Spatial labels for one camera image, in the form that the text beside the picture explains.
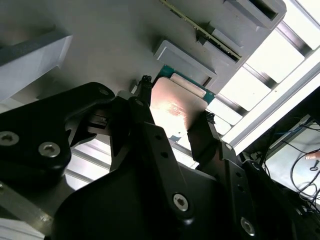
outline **black metal bracket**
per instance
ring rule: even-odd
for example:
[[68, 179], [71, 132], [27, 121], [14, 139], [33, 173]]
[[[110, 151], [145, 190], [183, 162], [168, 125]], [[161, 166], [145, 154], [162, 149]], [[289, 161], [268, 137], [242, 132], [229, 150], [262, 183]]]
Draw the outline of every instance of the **black metal bracket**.
[[70, 147], [96, 136], [81, 127], [84, 117], [114, 97], [92, 82], [1, 114], [0, 179], [33, 186], [56, 183], [70, 162]]
[[238, 166], [233, 148], [221, 142], [212, 118], [212, 113], [203, 112], [188, 130], [193, 159], [199, 163], [196, 169], [222, 183], [233, 231], [243, 239], [260, 239], [246, 172]]

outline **gray surface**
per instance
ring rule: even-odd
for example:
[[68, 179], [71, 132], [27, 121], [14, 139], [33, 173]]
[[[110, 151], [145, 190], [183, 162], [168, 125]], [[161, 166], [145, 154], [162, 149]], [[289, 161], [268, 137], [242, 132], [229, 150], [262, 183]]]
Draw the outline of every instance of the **gray surface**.
[[[223, 0], [171, 0], [199, 24], [218, 27], [234, 38], [240, 52], [253, 52], [269, 34], [253, 29], [227, 9]], [[56, 26], [73, 35], [61, 75], [67, 88], [95, 81], [115, 93], [129, 90], [143, 75], [155, 77], [163, 64], [153, 56], [154, 47], [166, 37], [216, 71], [214, 93], [228, 82], [236, 69], [226, 68], [219, 56], [196, 41], [196, 32], [157, 0], [0, 0], [0, 43], [10, 45], [37, 36]]]
[[[312, 125], [312, 128], [320, 129], [317, 125]], [[298, 136], [292, 139], [290, 142], [293, 146], [304, 152], [310, 152], [320, 148], [320, 132], [305, 129]], [[290, 180], [290, 170], [295, 162], [303, 153], [297, 151], [293, 147], [284, 144], [283, 147], [272, 154], [267, 159], [266, 165], [270, 171], [271, 178], [281, 183], [282, 185], [297, 191]], [[310, 182], [318, 171], [310, 171], [310, 168], [314, 166], [315, 159], [305, 159], [304, 157], [296, 164], [293, 171], [293, 180], [295, 184], [302, 188], [308, 182]], [[320, 187], [320, 178], [314, 182], [317, 188]], [[311, 186], [306, 189], [305, 193], [314, 194], [315, 187]]]
[[60, 66], [72, 37], [59, 31], [46, 33], [32, 40], [0, 50], [0, 101]]

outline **metal strip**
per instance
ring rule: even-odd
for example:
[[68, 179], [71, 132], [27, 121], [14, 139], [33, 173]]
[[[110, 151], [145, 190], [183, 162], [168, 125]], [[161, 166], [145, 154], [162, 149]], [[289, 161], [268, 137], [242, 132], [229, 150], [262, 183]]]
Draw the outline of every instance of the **metal strip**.
[[236, 104], [235, 102], [229, 100], [221, 94], [217, 94], [215, 98], [243, 117], [248, 113], [248, 111], [245, 110], [242, 106]]
[[45, 236], [50, 235], [53, 218], [3, 182], [0, 182], [0, 206]]
[[312, 48], [306, 44], [285, 22], [280, 22], [276, 27], [276, 31], [280, 33], [295, 49], [304, 57], [307, 57]]
[[110, 170], [110, 165], [108, 164], [108, 163], [105, 163], [104, 161], [101, 161], [101, 160], [99, 160], [99, 159], [97, 159], [97, 158], [95, 158], [95, 157], [93, 157], [93, 156], [90, 156], [90, 155], [88, 155], [88, 154], [86, 154], [86, 153], [84, 153], [84, 152], [82, 152], [82, 151], [79, 151], [78, 149], [73, 149], [72, 150], [72, 153], [75, 155], [75, 156], [77, 156], [77, 157], [79, 157], [79, 158], [82, 158], [83, 160], [86, 160], [86, 161], [88, 161], [88, 162], [90, 162], [90, 163], [92, 163], [92, 164], [95, 164], [95, 165], [97, 165], [97, 166], [99, 166], [99, 167], [101, 167], [101, 168], [104, 168], [104, 169], [107, 169], [107, 170]]
[[244, 64], [243, 68], [246, 69], [249, 73], [251, 73], [253, 76], [255, 76], [260, 82], [262, 82], [264, 85], [266, 85], [268, 88], [273, 89], [276, 85], [277, 82], [273, 80], [268, 74], [262, 71], [257, 71], [253, 69], [251, 66], [248, 64]]
[[191, 153], [191, 151], [190, 151], [189, 149], [181, 146], [180, 144], [175, 143], [174, 145], [172, 145], [172, 147], [173, 147], [175, 150], [177, 150], [177, 151], [179, 151], [179, 152], [187, 155], [188, 157], [192, 158], [192, 153]]
[[86, 177], [86, 176], [83, 176], [83, 175], [81, 175], [81, 174], [79, 174], [79, 173], [77, 173], [75, 171], [70, 170], [70, 169], [66, 169], [64, 172], [65, 172], [65, 174], [67, 174], [67, 175], [69, 175], [71, 177], [74, 177], [76, 179], [79, 179], [79, 180], [81, 180], [83, 182], [86, 182], [88, 184], [90, 184], [90, 183], [92, 183], [94, 181], [93, 179], [91, 179], [89, 177]]

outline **screw hole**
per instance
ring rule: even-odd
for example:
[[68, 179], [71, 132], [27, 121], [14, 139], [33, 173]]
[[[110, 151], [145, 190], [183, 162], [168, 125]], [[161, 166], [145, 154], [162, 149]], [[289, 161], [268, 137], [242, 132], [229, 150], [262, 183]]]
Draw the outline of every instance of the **screw hole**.
[[164, 157], [165, 159], [168, 158], [168, 153], [167, 152], [161, 152], [161, 156]]
[[53, 153], [53, 152], [55, 151], [54, 147], [51, 146], [51, 145], [45, 146], [45, 147], [44, 147], [44, 150], [45, 150], [45, 151], [49, 151], [49, 152], [51, 152], [51, 153]]
[[176, 201], [180, 204], [180, 206], [184, 206], [185, 205], [185, 201], [183, 199], [181, 199], [181, 198], [178, 198]]
[[2, 136], [1, 138], [3, 141], [8, 141], [8, 142], [11, 142], [13, 140], [12, 136], [11, 135], [4, 135]]
[[244, 188], [242, 187], [242, 186], [240, 186], [240, 185], [238, 185], [238, 189], [240, 190], [240, 192], [244, 192], [245, 190], [244, 190]]

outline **wire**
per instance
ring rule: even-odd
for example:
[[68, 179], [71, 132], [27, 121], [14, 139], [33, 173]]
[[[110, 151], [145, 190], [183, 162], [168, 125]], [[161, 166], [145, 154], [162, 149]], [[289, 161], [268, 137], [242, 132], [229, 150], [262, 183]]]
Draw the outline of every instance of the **wire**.
[[311, 129], [311, 130], [315, 130], [317, 132], [320, 132], [320, 129], [316, 129], [316, 128], [312, 128], [307, 126], [307, 124], [310, 121], [306, 121], [304, 124], [299, 125], [296, 129], [291, 130], [291, 131], [283, 131], [283, 132], [276, 132], [275, 135], [284, 135], [284, 134], [289, 134], [289, 133], [296, 133], [298, 131], [300, 131], [302, 128], [306, 128], [306, 129]]
[[316, 128], [313, 128], [313, 127], [309, 127], [309, 126], [302, 126], [303, 128], [306, 128], [306, 129], [311, 129], [311, 130], [315, 130], [317, 132], [320, 132], [320, 129], [316, 129]]
[[[293, 186], [299, 191], [299, 192], [302, 192], [303, 190], [305, 190], [307, 187], [309, 187], [316, 179], [317, 177], [320, 175], [320, 171], [317, 172], [317, 174], [314, 176], [314, 178], [311, 180], [311, 182], [309, 183], [309, 186], [305, 186], [304, 188], [300, 189], [297, 187], [295, 181], [294, 181], [294, 169], [295, 169], [295, 166], [297, 165], [297, 163], [304, 157], [306, 156], [307, 154], [313, 154], [313, 153], [316, 153], [320, 150], [320, 148], [316, 149], [316, 150], [313, 150], [313, 151], [310, 151], [310, 152], [306, 152], [305, 154], [303, 154], [302, 156], [300, 156], [297, 160], [294, 161], [292, 167], [291, 167], [291, 170], [290, 170], [290, 179], [291, 179], [291, 182], [293, 184]], [[304, 195], [308, 196], [308, 197], [314, 197], [313, 195], [309, 195], [309, 194], [306, 194], [303, 192]]]
[[275, 135], [283, 135], [283, 134], [289, 134], [289, 133], [296, 133], [302, 129], [302, 126], [298, 126], [295, 130], [292, 131], [282, 131], [282, 132], [276, 132]]
[[298, 150], [300, 153], [308, 154], [308, 152], [302, 151], [302, 150], [300, 150], [299, 148], [297, 148], [297, 147], [293, 146], [292, 144], [290, 144], [290, 143], [288, 143], [288, 142], [286, 142], [286, 141], [283, 141], [283, 140], [282, 140], [281, 142], [283, 142], [283, 143], [285, 143], [285, 144], [287, 144], [287, 145], [289, 145], [289, 146], [293, 147], [295, 150]]

